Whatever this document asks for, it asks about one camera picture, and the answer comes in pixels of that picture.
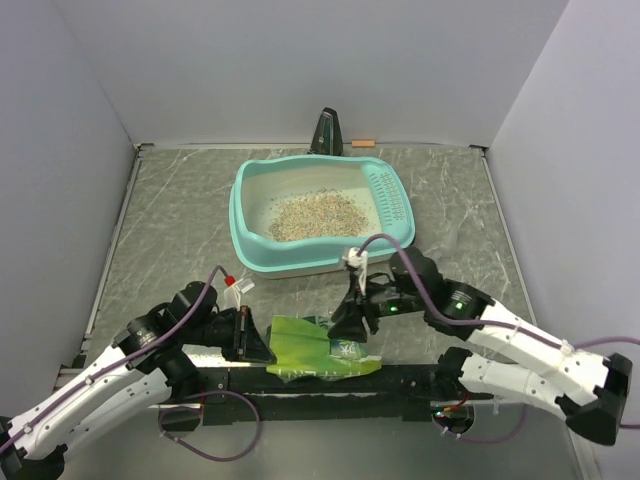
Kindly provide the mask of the black metronome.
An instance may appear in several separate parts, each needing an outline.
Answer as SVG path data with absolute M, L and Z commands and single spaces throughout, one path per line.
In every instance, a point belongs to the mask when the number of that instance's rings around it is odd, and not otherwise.
M 330 107 L 325 107 L 319 115 L 308 153 L 342 156 L 343 147 L 344 143 L 337 111 Z

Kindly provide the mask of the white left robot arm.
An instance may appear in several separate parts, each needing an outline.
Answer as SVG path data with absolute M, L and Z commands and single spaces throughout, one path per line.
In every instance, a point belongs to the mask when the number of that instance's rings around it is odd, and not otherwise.
M 171 301 L 130 321 L 83 371 L 27 412 L 1 420 L 8 479 L 57 479 L 74 449 L 165 401 L 184 402 L 203 381 L 186 345 L 220 349 L 228 362 L 273 364 L 248 306 L 221 310 L 217 292 L 191 282 Z

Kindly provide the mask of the green litter bag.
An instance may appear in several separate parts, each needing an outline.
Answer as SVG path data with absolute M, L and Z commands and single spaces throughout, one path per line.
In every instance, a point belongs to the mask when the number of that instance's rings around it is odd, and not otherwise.
M 326 317 L 272 317 L 269 348 L 276 357 L 266 371 L 285 383 L 302 378 L 339 381 L 370 375 L 382 368 L 379 355 L 350 340 L 330 339 Z

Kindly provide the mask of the teal litter box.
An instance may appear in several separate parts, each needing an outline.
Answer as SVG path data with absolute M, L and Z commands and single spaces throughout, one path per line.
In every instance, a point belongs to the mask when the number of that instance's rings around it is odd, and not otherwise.
M 355 200 L 371 222 L 358 237 L 277 242 L 268 233 L 281 200 L 322 189 Z M 230 234 L 239 260 L 258 275 L 287 278 L 337 271 L 346 248 L 385 233 L 402 247 L 416 234 L 405 188 L 390 164 L 374 157 L 296 155 L 249 160 L 238 170 L 229 201 Z

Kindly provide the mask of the cat litter pile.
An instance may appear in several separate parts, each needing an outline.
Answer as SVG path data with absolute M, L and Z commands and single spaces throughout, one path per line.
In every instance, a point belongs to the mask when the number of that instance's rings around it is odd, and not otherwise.
M 268 233 L 277 242 L 323 237 L 358 237 L 371 226 L 365 210 L 336 190 L 322 189 L 281 200 Z

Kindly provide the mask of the small orange block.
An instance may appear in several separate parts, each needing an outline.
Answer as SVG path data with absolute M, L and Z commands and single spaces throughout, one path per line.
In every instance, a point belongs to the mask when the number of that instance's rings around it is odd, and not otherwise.
M 352 148 L 374 148 L 376 142 L 374 140 L 353 140 L 351 146 Z

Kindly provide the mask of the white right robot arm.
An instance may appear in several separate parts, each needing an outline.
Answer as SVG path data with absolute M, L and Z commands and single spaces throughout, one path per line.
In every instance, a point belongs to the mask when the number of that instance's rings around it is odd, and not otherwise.
M 357 247 L 341 262 L 349 287 L 333 313 L 330 338 L 364 343 L 381 318 L 421 312 L 436 331 L 506 359 L 449 348 L 438 360 L 441 394 L 510 398 L 552 413 L 586 440 L 615 444 L 633 369 L 627 357 L 592 353 L 554 337 L 485 292 L 445 278 L 415 247 L 390 257 L 385 283 L 368 273 L 368 256 Z

